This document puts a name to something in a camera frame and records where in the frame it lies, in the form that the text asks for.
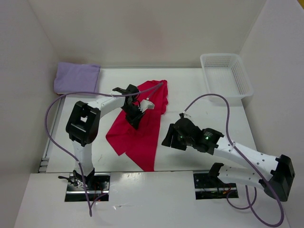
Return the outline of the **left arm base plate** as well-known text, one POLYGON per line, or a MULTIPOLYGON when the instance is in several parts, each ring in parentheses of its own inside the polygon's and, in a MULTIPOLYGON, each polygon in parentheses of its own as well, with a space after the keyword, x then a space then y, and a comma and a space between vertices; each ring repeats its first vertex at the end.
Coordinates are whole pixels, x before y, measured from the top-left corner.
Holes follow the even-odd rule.
MULTIPOLYGON (((66 187, 65 202, 84 202, 86 201, 85 191, 82 183, 75 180, 72 173, 66 178, 68 184, 66 187)), ((109 200, 109 189, 110 189, 110 173, 95 173, 93 184, 86 187, 87 194, 90 202, 93 202, 96 198, 97 201, 108 201, 109 200)))

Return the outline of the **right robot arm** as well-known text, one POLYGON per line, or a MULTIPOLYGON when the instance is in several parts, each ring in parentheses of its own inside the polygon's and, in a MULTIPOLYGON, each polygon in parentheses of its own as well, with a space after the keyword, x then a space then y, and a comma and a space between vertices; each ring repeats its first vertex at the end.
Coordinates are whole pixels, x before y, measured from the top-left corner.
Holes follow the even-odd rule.
POLYGON ((222 183, 240 183, 262 189, 273 199, 286 202, 295 178, 292 160, 255 151, 211 128, 200 129, 188 118, 169 126, 162 145, 178 150, 188 147, 241 165, 233 168, 216 162, 209 170, 208 181, 214 187, 222 183))

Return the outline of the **lavender t shirt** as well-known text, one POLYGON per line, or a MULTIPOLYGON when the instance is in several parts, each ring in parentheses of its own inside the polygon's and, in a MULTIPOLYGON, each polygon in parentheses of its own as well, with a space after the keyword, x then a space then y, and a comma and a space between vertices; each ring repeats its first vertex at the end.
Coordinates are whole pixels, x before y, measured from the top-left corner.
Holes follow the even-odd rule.
POLYGON ((59 62, 54 80, 54 92, 97 92, 101 66, 94 64, 74 64, 59 62))

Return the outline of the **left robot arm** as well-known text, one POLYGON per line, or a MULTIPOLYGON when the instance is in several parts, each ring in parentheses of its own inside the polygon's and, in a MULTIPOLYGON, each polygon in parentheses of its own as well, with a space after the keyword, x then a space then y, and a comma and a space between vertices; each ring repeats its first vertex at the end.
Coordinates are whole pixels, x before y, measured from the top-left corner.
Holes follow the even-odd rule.
POLYGON ((84 190, 89 190, 95 183, 95 169, 92 163, 92 143, 98 135, 99 121, 111 111, 121 108, 127 124, 138 129, 146 107, 136 104, 138 87, 128 85, 126 89, 116 87, 109 97, 95 101, 75 103, 66 125, 66 132, 72 141, 74 155, 78 159, 73 170, 74 185, 78 183, 84 190))

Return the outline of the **pink t shirt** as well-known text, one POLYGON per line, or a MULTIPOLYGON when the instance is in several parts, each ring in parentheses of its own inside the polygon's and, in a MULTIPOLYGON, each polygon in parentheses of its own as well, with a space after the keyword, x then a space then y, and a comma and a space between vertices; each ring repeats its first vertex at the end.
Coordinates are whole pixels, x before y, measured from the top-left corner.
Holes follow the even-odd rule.
POLYGON ((137 130, 127 122, 125 112, 121 111, 105 136, 118 155, 126 154, 143 171, 154 171, 161 116, 168 104, 168 87, 166 80, 146 81, 139 85, 139 90, 143 91, 159 83, 162 85, 154 93, 139 95, 140 101, 149 98, 155 108, 145 112, 137 130))

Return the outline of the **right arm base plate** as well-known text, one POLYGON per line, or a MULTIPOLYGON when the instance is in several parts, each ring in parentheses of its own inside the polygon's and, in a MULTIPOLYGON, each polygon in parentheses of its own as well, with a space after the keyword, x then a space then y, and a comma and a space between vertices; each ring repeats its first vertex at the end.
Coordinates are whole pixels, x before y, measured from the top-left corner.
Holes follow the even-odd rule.
POLYGON ((207 171, 193 172, 196 200, 212 200, 238 198, 238 190, 235 183, 223 183, 209 176, 207 171))

